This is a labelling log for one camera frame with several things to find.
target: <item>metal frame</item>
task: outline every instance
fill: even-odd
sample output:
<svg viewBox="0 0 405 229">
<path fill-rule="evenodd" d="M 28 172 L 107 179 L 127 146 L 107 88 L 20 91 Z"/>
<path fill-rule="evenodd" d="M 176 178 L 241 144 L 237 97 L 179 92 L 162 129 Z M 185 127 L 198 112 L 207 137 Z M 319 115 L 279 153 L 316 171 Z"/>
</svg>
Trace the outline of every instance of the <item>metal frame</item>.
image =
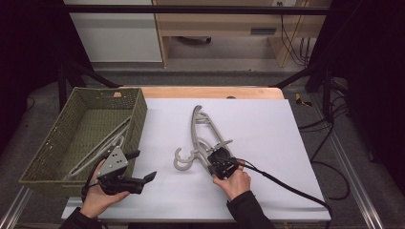
<svg viewBox="0 0 405 229">
<path fill-rule="evenodd" d="M 321 102 L 319 101 L 319 98 L 312 94 L 310 94 L 309 96 L 313 101 L 316 111 L 320 116 L 322 116 L 322 111 L 320 109 Z M 368 227 L 371 229 L 383 229 L 384 225 L 382 224 L 382 221 L 373 206 L 372 200 L 367 194 L 366 189 L 364 188 L 360 178 L 358 177 L 349 158 L 347 157 L 346 151 L 340 143 L 336 132 L 334 130 L 331 131 L 331 147 L 333 148 L 336 159 L 340 167 L 342 168 L 343 173 L 348 179 L 348 182 L 351 186 L 352 195 L 356 200 L 358 207 L 360 208 L 360 212 L 363 215 L 364 220 L 366 221 Z"/>
<path fill-rule="evenodd" d="M 343 9 L 329 9 L 329 8 L 285 8 L 285 7 L 268 7 L 268 8 L 263 8 L 263 7 L 211 7 L 211 6 L 138 6 L 138 5 L 132 5 L 132 6 L 121 6 L 121 5 L 108 5 L 108 6 L 103 6 L 103 5 L 98 5 L 98 6 L 93 6 L 93 5 L 65 5 L 65 6 L 60 6 L 60 5 L 43 5 L 42 6 L 44 10 L 64 10 L 65 12 L 73 12 L 73 13 L 81 13 L 81 12 L 88 12 L 88 13 L 205 13 L 205 14 L 283 14 L 283 15 L 333 15 L 333 14 L 339 14 L 339 13 L 344 13 L 348 12 L 348 10 L 343 10 Z M 341 38 L 340 36 L 342 33 L 344 33 L 345 26 L 348 24 L 350 19 L 345 23 L 345 25 L 339 30 L 339 33 L 335 35 L 334 39 L 331 40 L 325 51 L 323 52 L 323 55 L 321 57 L 325 56 L 324 54 L 326 52 L 333 52 L 336 54 L 338 50 L 336 47 L 333 45 L 336 43 L 335 41 L 338 40 L 338 38 Z M 296 73 L 289 79 L 273 86 L 277 88 L 284 88 L 291 82 L 296 81 L 297 79 L 307 76 L 309 74 L 312 74 L 314 71 L 319 71 L 319 69 L 324 70 L 328 64 L 332 61 L 334 55 L 331 55 L 327 53 L 326 59 L 319 58 L 320 60 L 312 63 L 309 65 L 308 68 L 303 69 L 299 73 Z M 313 90 L 313 88 L 319 87 L 319 81 L 320 79 L 315 79 L 318 82 L 315 83 L 315 85 L 311 86 L 310 89 Z M 59 90 L 63 91 L 63 93 L 66 94 L 66 82 L 65 79 L 68 79 L 71 84 L 71 76 L 70 74 L 64 75 L 64 73 L 60 73 L 59 76 Z M 103 78 L 97 78 L 98 81 L 103 81 Z M 365 221 L 367 222 L 369 228 L 383 228 L 382 222 L 376 213 L 375 209 L 373 208 L 373 204 L 370 201 L 370 198 L 367 195 L 367 192 L 364 190 L 364 187 L 362 186 L 360 180 L 357 177 L 357 174 L 355 173 L 353 167 L 351 166 L 349 160 L 346 157 L 346 154 L 340 145 L 340 142 L 338 141 L 338 138 L 335 133 L 332 135 L 332 141 L 333 141 L 333 146 L 336 149 L 336 157 L 342 166 L 342 168 L 345 170 L 345 173 L 349 176 L 349 181 L 352 186 L 352 193 L 357 200 L 357 203 L 360 207 L 360 210 L 365 218 Z M 22 187 L 20 190 L 20 193 L 17 195 L 16 199 L 14 200 L 14 203 L 12 204 L 11 208 L 7 212 L 7 214 L 2 218 L 0 228 L 13 228 L 14 224 L 17 222 L 22 210 L 24 209 L 28 199 L 31 196 L 32 191 L 30 189 L 26 189 Z"/>
</svg>

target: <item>wire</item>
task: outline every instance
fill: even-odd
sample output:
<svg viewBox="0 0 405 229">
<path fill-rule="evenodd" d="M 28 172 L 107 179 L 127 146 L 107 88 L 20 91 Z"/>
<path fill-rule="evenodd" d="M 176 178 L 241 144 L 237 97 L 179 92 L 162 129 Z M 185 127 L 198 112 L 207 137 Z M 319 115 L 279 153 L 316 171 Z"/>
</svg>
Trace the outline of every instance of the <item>wire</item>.
<svg viewBox="0 0 405 229">
<path fill-rule="evenodd" d="M 351 193 L 351 186 L 350 186 L 348 180 L 346 179 L 346 177 L 342 174 L 342 172 L 338 171 L 333 166 L 331 166 L 331 165 L 329 165 L 327 163 L 321 162 L 321 161 L 314 160 L 311 164 L 319 164 L 319 165 L 326 166 L 326 167 L 332 169 L 334 172 L 336 172 L 345 181 L 345 185 L 346 185 L 346 193 L 345 193 L 345 195 L 343 197 L 339 197 L 339 198 L 331 198 L 331 197 L 327 196 L 328 199 L 331 199 L 331 200 L 343 200 L 343 199 L 345 199 L 345 198 L 347 198 L 349 196 L 349 194 Z"/>
<path fill-rule="evenodd" d="M 284 28 L 284 19 L 283 19 L 283 15 L 280 15 L 281 17 L 281 41 L 284 44 L 284 47 L 286 47 L 289 55 L 291 56 L 292 60 L 294 61 L 295 64 L 299 65 L 299 66 L 304 66 L 304 62 L 298 57 L 297 53 L 295 52 L 294 47 L 292 46 L 292 42 L 289 40 L 288 34 Z M 301 63 L 297 63 L 297 61 L 295 60 L 294 56 L 292 55 L 290 49 L 288 48 L 288 46 L 286 45 L 286 42 L 284 42 L 284 36 L 283 33 L 286 34 L 287 40 L 289 42 L 289 45 L 291 46 L 292 52 L 294 53 L 295 57 L 301 62 Z"/>
<path fill-rule="evenodd" d="M 28 107 L 28 108 L 26 109 L 25 112 L 29 111 L 29 110 L 33 107 L 33 105 L 35 105 L 35 99 L 34 99 L 33 97 L 28 97 L 28 98 L 30 98 L 30 99 L 32 100 L 32 104 L 31 104 L 30 107 Z"/>
<path fill-rule="evenodd" d="M 287 184 L 285 184 L 284 182 L 282 182 L 278 178 L 276 178 L 276 177 L 274 177 L 274 176 L 272 176 L 272 175 L 270 175 L 270 174 L 268 174 L 268 173 L 266 173 L 264 171 L 261 171 L 261 170 L 257 169 L 252 163 L 250 163 L 250 162 L 248 162 L 248 161 L 246 161 L 244 159 L 236 158 L 237 160 L 244 161 L 245 164 L 234 161 L 234 160 L 230 160 L 230 159 L 227 159 L 227 158 L 217 157 L 217 159 L 227 161 L 227 162 L 233 163 L 235 165 L 243 166 L 243 167 L 246 167 L 247 169 L 253 170 L 254 172 L 257 172 L 257 173 L 263 175 L 264 177 L 270 179 L 274 183 L 280 185 L 281 187 L 291 191 L 292 193 L 294 193 L 294 194 L 296 194 L 298 196 L 301 196 L 303 198 L 307 198 L 307 199 L 309 199 L 311 201 L 314 201 L 314 202 L 319 203 L 320 205 L 324 206 L 328 210 L 328 212 L 330 214 L 330 221 L 327 222 L 327 225 L 326 225 L 325 228 L 330 227 L 330 223 L 331 223 L 331 219 L 332 219 L 332 210 L 331 210 L 330 206 L 325 201 L 322 201 L 319 198 L 315 198 L 315 197 L 310 196 L 310 195 L 308 195 L 306 193 L 303 193 L 303 192 L 301 192 L 301 191 L 299 191 L 297 189 L 292 188 L 291 186 L 288 186 Z"/>
</svg>

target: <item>hand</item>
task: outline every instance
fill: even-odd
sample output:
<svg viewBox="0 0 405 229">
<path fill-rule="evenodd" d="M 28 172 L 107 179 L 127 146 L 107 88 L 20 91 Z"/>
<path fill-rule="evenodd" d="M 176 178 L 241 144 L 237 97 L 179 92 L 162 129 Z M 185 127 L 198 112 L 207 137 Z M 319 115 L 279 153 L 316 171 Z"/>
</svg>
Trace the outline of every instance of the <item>hand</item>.
<svg viewBox="0 0 405 229">
<path fill-rule="evenodd" d="M 213 177 L 214 183 L 224 190 L 230 201 L 232 201 L 232 199 L 238 195 L 250 190 L 251 178 L 247 172 L 244 172 L 243 166 L 239 166 L 228 179 L 219 179 L 215 175 Z"/>
<path fill-rule="evenodd" d="M 102 160 L 96 167 L 96 170 L 93 173 L 92 180 L 97 179 L 97 173 L 104 161 L 105 160 Z M 102 191 L 99 185 L 95 185 L 89 188 L 86 199 L 84 200 L 83 206 L 81 207 L 80 213 L 90 219 L 96 218 L 98 215 L 103 213 L 110 205 L 122 201 L 129 195 L 130 193 L 125 191 L 113 196 L 109 196 Z"/>
</svg>

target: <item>black sleeve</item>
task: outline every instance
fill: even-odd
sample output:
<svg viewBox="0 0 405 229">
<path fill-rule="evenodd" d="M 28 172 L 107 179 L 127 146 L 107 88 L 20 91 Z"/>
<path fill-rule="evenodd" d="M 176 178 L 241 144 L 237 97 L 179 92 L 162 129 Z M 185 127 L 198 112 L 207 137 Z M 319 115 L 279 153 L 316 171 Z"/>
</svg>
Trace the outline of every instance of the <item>black sleeve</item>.
<svg viewBox="0 0 405 229">
<path fill-rule="evenodd" d="M 226 206 L 241 229 L 275 229 L 251 191 L 240 194 Z"/>
<path fill-rule="evenodd" d="M 80 208 L 77 207 L 59 229 L 101 229 L 101 222 L 87 218 L 79 211 Z"/>
</svg>

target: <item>black cable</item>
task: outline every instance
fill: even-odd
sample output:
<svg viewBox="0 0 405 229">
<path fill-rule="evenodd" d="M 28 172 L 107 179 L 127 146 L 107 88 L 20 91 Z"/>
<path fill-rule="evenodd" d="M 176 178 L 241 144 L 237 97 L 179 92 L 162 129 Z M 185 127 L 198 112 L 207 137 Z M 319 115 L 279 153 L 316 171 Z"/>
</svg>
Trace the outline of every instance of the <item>black cable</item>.
<svg viewBox="0 0 405 229">
<path fill-rule="evenodd" d="M 318 146 L 318 148 L 316 149 L 315 153 L 313 154 L 313 156 L 310 158 L 310 162 L 313 162 L 315 160 L 315 157 L 319 154 L 322 146 L 324 146 L 325 142 L 327 141 L 328 137 L 331 134 L 331 131 L 333 130 L 333 125 L 330 126 L 330 129 L 327 133 L 327 135 L 325 136 L 325 138 L 322 140 L 321 144 Z"/>
<path fill-rule="evenodd" d="M 325 129 L 328 129 L 329 127 L 331 127 L 331 125 L 326 126 L 326 127 L 321 127 L 321 128 L 318 128 L 318 129 L 314 129 L 314 130 L 309 130 L 309 131 L 300 131 L 300 133 L 320 132 L 320 131 L 323 131 Z"/>
<path fill-rule="evenodd" d="M 32 104 L 31 104 L 30 107 L 28 107 L 28 108 L 26 109 L 25 112 L 29 111 L 29 110 L 33 107 L 33 105 L 35 105 L 35 99 L 34 99 L 33 97 L 28 97 L 28 98 L 30 98 L 30 99 L 32 100 Z"/>
<path fill-rule="evenodd" d="M 291 41 L 289 40 L 288 34 L 287 34 L 287 32 L 286 32 L 286 30 L 285 30 L 285 28 L 284 28 L 283 15 L 280 15 L 280 17 L 281 17 L 281 41 L 283 42 L 284 47 L 286 47 L 286 49 L 287 49 L 289 55 L 291 56 L 292 60 L 294 61 L 294 63 L 297 64 L 297 65 L 299 65 L 299 66 L 304 66 L 302 60 L 299 59 L 297 53 L 295 52 L 295 49 L 294 49 L 294 47 L 292 46 L 292 43 L 291 43 Z M 291 51 L 289 50 L 288 46 L 286 45 L 286 42 L 284 42 L 283 33 L 286 34 L 286 37 L 287 37 L 287 40 L 288 40 L 288 42 L 289 42 L 289 44 L 290 44 L 290 46 L 291 46 L 292 52 L 294 53 L 295 57 L 300 60 L 301 63 L 297 63 L 297 61 L 295 61 L 294 56 L 291 54 Z"/>
<path fill-rule="evenodd" d="M 310 195 L 308 195 L 306 193 L 303 193 L 303 192 L 301 192 L 301 191 L 299 191 L 297 189 L 292 188 L 291 186 L 288 186 L 287 184 L 285 184 L 284 182 L 282 182 L 278 178 L 276 178 L 276 177 L 274 177 L 274 176 L 272 176 L 272 175 L 270 175 L 270 174 L 268 174 L 268 173 L 266 173 L 264 171 L 261 171 L 261 170 L 257 169 L 255 166 L 253 166 L 252 163 L 250 163 L 250 162 L 248 162 L 248 161 L 246 161 L 244 159 L 236 158 L 237 160 L 244 161 L 245 164 L 237 162 L 237 161 L 235 162 L 235 160 L 230 160 L 230 159 L 227 159 L 227 158 L 217 157 L 217 159 L 224 160 L 224 161 L 227 161 L 227 162 L 231 162 L 231 163 L 233 163 L 235 165 L 243 166 L 243 167 L 246 167 L 247 169 L 253 170 L 254 172 L 257 172 L 257 173 L 263 175 L 264 177 L 270 179 L 274 183 L 276 183 L 276 184 L 280 185 L 281 187 L 289 190 L 290 192 L 292 192 L 292 193 L 294 193 L 294 194 L 296 194 L 298 196 L 301 196 L 303 198 L 307 198 L 307 199 L 309 199 L 311 201 L 314 201 L 314 202 L 319 203 L 320 205 L 324 206 L 328 210 L 328 212 L 330 213 L 330 221 L 327 222 L 327 225 L 326 225 L 325 228 L 330 227 L 330 223 L 331 223 L 331 219 L 332 219 L 332 210 L 331 210 L 330 206 L 325 201 L 322 201 L 319 198 L 315 198 L 315 197 L 310 196 Z"/>
<path fill-rule="evenodd" d="M 331 166 L 331 165 L 329 165 L 327 163 L 321 162 L 321 161 L 314 160 L 311 164 L 320 164 L 320 165 L 326 166 L 326 167 L 332 169 L 334 172 L 336 172 L 345 181 L 345 184 L 346 184 L 346 193 L 345 193 L 345 195 L 343 197 L 339 197 L 339 198 L 331 198 L 331 197 L 327 196 L 328 199 L 331 199 L 331 200 L 343 200 L 343 199 L 345 199 L 345 198 L 347 198 L 349 196 L 349 194 L 351 193 L 351 186 L 350 186 L 348 180 L 346 179 L 346 177 L 342 174 L 342 172 L 338 171 L 333 166 Z"/>
<path fill-rule="evenodd" d="M 308 39 L 307 40 L 307 50 L 305 52 L 305 57 L 306 57 L 306 61 L 307 61 L 306 66 L 309 64 L 309 59 L 310 59 L 310 56 L 309 56 L 310 37 L 308 37 L 307 39 Z"/>
</svg>

